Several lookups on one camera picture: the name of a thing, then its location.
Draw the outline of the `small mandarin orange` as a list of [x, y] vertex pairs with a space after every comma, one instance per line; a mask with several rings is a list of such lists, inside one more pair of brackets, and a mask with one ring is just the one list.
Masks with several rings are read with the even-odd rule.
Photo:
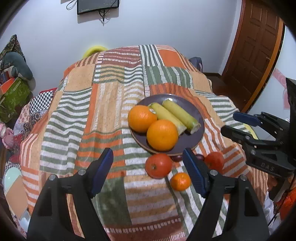
[[170, 185], [175, 191], [185, 191], [191, 185], [191, 179], [187, 173], [177, 173], [171, 178]]

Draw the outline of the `large plain orange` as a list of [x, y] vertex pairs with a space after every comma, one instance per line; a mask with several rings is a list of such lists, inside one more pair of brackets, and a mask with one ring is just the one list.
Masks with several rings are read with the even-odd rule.
[[178, 130], [169, 120], [157, 120], [147, 130], [147, 142], [156, 151], [171, 150], [178, 138]]

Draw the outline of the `large orange with sticker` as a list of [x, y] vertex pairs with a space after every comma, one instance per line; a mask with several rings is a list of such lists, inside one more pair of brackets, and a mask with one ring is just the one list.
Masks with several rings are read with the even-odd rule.
[[138, 133], [146, 133], [150, 125], [157, 119], [156, 114], [145, 105], [134, 106], [127, 117], [129, 127]]

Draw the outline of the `wall mounted black monitor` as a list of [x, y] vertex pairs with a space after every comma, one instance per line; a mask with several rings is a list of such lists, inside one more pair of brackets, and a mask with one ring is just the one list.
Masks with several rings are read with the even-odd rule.
[[78, 0], [77, 14], [84, 14], [92, 11], [115, 9], [119, 7], [119, 0]]

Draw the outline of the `green floral storage box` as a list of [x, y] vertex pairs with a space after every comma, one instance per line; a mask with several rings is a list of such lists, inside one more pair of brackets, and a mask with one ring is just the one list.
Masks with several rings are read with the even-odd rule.
[[1, 96], [1, 122], [7, 123], [16, 117], [30, 100], [31, 90], [25, 80], [16, 78]]

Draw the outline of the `pink toy figure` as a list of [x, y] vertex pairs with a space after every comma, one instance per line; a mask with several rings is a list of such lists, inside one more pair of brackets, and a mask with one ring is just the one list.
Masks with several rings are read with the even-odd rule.
[[12, 150], [14, 148], [14, 132], [4, 123], [0, 123], [0, 134], [3, 145], [6, 149]]

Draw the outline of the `checkered patchwork quilt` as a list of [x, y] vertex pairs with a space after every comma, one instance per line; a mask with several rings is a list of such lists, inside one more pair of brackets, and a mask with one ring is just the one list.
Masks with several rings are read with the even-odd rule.
[[40, 92], [22, 108], [13, 129], [14, 136], [22, 135], [26, 138], [34, 125], [49, 110], [56, 90], [57, 88], [53, 88]]

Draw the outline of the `dark red plum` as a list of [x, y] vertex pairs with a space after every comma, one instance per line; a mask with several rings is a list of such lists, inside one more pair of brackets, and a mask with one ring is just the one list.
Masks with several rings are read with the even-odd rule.
[[177, 156], [171, 156], [171, 159], [174, 161], [174, 162], [180, 162], [183, 160], [183, 157], [182, 155], [177, 155]]

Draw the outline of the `blue backpack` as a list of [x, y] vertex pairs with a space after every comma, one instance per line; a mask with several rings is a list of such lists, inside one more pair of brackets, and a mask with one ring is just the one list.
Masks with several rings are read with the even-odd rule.
[[192, 57], [189, 62], [200, 72], [203, 72], [203, 63], [201, 57]]

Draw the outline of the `camouflage patterned cushion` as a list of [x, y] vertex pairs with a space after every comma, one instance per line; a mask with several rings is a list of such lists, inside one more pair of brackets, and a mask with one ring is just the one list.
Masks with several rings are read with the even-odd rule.
[[18, 41], [17, 35], [14, 34], [11, 36], [9, 42], [6, 44], [6, 46], [3, 48], [1, 54], [0, 54], [0, 59], [2, 60], [3, 57], [10, 52], [16, 52], [19, 53], [20, 56], [23, 57], [24, 61], [26, 61], [25, 56], [22, 52], [22, 49], [20, 47], [20, 43]]

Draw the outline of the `smaller red tomato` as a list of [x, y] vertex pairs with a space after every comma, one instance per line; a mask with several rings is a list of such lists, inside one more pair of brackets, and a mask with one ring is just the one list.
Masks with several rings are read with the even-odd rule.
[[219, 173], [222, 173], [224, 157], [221, 152], [211, 152], [204, 158], [204, 162], [210, 170], [214, 169]]

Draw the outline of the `large red tomato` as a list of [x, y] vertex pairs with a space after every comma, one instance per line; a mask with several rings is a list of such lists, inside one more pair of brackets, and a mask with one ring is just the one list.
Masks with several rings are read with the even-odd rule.
[[172, 169], [173, 161], [166, 154], [154, 154], [145, 162], [145, 171], [155, 179], [165, 178]]

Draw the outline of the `purple ceramic plate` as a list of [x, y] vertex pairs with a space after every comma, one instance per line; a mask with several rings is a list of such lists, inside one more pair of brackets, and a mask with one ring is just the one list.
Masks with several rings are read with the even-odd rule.
[[175, 144], [175, 146], [171, 150], [166, 151], [166, 152], [161, 152], [161, 151], [154, 150], [148, 144], [147, 132], [146, 133], [138, 133], [138, 132], [133, 131], [131, 128], [130, 128], [130, 130], [131, 130], [132, 136], [136, 140], [136, 142], [141, 147], [146, 149], [147, 151], [152, 152], [152, 153], [165, 153], [169, 156], [177, 156], [177, 155], [181, 154], [185, 148], [195, 149], [197, 147], [197, 145], [199, 144], [199, 142], [201, 142], [201, 140], [203, 138], [204, 131], [205, 131], [205, 124], [204, 124], [204, 119], [203, 119], [201, 111], [196, 106], [194, 106], [194, 104], [192, 104], [191, 102], [189, 102], [188, 100], [186, 100], [182, 97], [179, 97], [179, 96], [176, 96], [173, 94], [153, 95], [153, 96], [150, 96], [150, 97], [147, 97], [147, 98], [141, 100], [137, 105], [148, 106], [149, 104], [151, 104], [153, 102], [156, 102], [156, 103], [159, 103], [160, 105], [162, 105], [163, 101], [165, 101], [166, 99], [169, 99], [169, 100], [175, 102], [176, 104], [178, 104], [185, 111], [187, 111], [189, 114], [191, 114], [201, 124], [201, 127], [198, 129], [197, 132], [195, 132], [191, 135], [186, 129], [181, 135], [179, 135], [177, 143]]

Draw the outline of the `grey stuffed toy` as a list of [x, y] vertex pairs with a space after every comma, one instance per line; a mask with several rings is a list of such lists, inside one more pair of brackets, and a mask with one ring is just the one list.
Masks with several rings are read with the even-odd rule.
[[1, 61], [1, 71], [8, 73], [9, 77], [21, 78], [25, 81], [30, 81], [33, 74], [23, 59], [17, 52], [8, 52]]

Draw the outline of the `brown wooden door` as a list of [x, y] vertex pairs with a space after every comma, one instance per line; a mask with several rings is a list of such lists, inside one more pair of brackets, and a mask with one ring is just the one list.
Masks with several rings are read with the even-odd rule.
[[242, 1], [239, 23], [222, 79], [232, 100], [247, 112], [262, 92], [278, 59], [284, 23], [264, 1]]

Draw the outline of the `yellow pillow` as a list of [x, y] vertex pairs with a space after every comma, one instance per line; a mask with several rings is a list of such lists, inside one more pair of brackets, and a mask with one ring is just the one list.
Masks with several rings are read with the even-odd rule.
[[84, 54], [83, 54], [83, 58], [87, 58], [95, 53], [100, 53], [102, 51], [106, 51], [108, 50], [106, 47], [100, 46], [100, 45], [96, 45], [93, 46], [91, 48], [89, 48]]

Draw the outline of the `green yellow banana piece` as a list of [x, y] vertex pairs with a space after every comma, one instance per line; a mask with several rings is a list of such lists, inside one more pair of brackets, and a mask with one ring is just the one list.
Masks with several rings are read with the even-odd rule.
[[162, 105], [186, 126], [187, 131], [191, 135], [197, 132], [201, 127], [201, 124], [191, 114], [189, 114], [175, 102], [166, 99], [163, 101]]

